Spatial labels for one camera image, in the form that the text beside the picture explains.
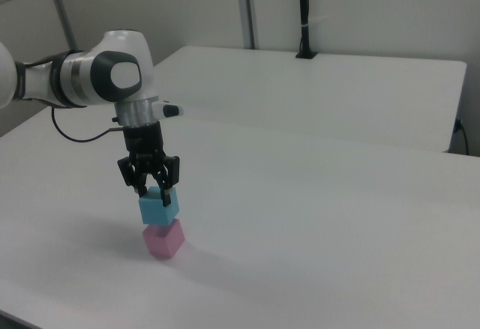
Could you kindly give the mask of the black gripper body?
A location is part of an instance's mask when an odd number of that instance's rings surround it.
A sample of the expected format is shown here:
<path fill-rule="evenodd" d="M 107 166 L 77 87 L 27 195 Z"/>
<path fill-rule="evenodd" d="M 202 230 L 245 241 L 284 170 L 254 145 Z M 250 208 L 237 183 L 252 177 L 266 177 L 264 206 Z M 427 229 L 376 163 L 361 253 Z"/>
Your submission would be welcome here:
<path fill-rule="evenodd" d="M 131 161 L 150 159 L 156 163 L 163 162 L 166 155 L 159 121 L 141 127 L 123 127 L 122 131 Z"/>

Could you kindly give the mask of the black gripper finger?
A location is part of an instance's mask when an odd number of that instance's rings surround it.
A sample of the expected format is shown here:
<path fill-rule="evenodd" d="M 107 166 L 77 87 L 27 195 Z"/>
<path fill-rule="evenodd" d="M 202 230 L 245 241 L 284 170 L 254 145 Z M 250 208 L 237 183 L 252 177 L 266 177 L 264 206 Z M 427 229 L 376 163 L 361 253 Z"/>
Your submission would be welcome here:
<path fill-rule="evenodd" d="M 117 161 L 120 173 L 128 187 L 132 187 L 138 196 L 147 193 L 146 177 L 149 169 L 149 155 L 135 154 Z"/>
<path fill-rule="evenodd" d="M 171 204 L 170 193 L 172 188 L 179 182 L 180 158 L 178 156 L 162 158 L 159 167 L 153 171 L 153 178 L 160 188 L 162 205 L 167 207 Z"/>

